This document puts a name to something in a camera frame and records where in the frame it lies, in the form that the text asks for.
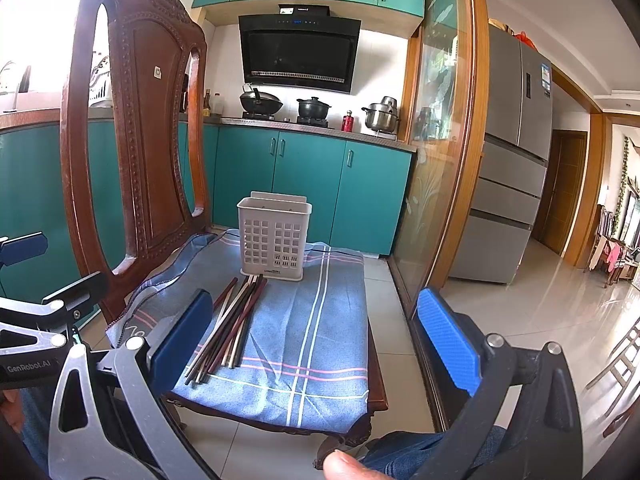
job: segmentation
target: refrigerator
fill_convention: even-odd
[[[551,63],[489,26],[489,104],[471,210],[452,278],[511,283],[536,219],[551,144]]]

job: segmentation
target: kitchen countertop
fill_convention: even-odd
[[[100,121],[113,119],[113,108],[89,108],[89,120]],[[180,114],[180,121],[186,121],[187,115]],[[60,121],[59,108],[42,108],[40,110],[22,110],[19,112],[11,112],[0,114],[0,135],[16,128],[25,128],[27,126],[36,126],[45,123],[57,123]],[[205,124],[222,124],[226,126],[250,126],[254,128],[268,128],[270,130],[285,130],[291,132],[300,132],[303,134],[323,135],[335,137],[337,139],[355,140],[356,142],[366,142],[368,144],[376,144],[394,150],[415,153],[416,147],[396,140],[383,139],[367,134],[357,134],[350,132],[342,132],[340,130],[332,130],[330,128],[321,128],[319,126],[307,126],[306,124],[285,123],[280,121],[257,121],[252,119],[236,119],[236,118],[216,118],[204,117]]]
[[[253,119],[235,119],[226,118],[210,119],[212,123],[217,121],[217,124],[228,126],[252,126],[255,128],[268,128],[270,130],[285,130],[288,132],[301,132],[303,134],[315,134],[323,135],[327,137],[336,137],[337,139],[356,140],[357,142],[366,142],[368,144],[377,144],[386,148],[392,148],[394,150],[401,150],[403,152],[415,153],[416,147],[403,142],[397,142],[396,140],[384,139],[383,137],[375,137],[367,134],[357,134],[351,132],[343,132],[340,130],[333,130],[331,128],[321,128],[320,126],[308,126],[307,124],[285,123],[281,121],[259,121]]]

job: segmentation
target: red bottle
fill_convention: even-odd
[[[353,131],[353,117],[351,117],[351,110],[347,110],[347,114],[342,118],[342,127],[340,129],[344,132]]]

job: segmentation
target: tiled floor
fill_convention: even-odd
[[[385,260],[365,259],[367,307],[389,402],[372,419],[372,438],[396,430],[433,431],[422,377],[395,286]],[[105,323],[97,316],[82,336],[97,349],[108,348]],[[225,480],[324,478],[313,460],[321,434],[293,436],[256,430],[222,418],[180,409],[186,435],[214,471]]]
[[[613,376],[609,374],[585,390],[607,365],[616,343],[640,317],[640,291],[628,282],[604,288],[604,281],[603,273],[574,269],[531,240],[511,285],[449,280],[442,289],[453,310],[471,316],[485,333],[502,334],[512,346],[540,349],[548,341],[562,345],[578,396],[585,471],[617,435],[603,439],[602,431],[640,393],[634,390],[640,381],[636,377],[605,418],[604,412],[620,391]],[[518,391],[510,389],[497,424],[508,425]]]

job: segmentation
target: black pot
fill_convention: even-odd
[[[275,95],[258,92],[257,88],[244,92],[240,96],[240,104],[250,114],[273,115],[282,108],[282,101]]]
[[[329,113],[329,105],[319,101],[317,97],[311,99],[298,99],[298,115],[303,119],[319,119],[326,118]]]

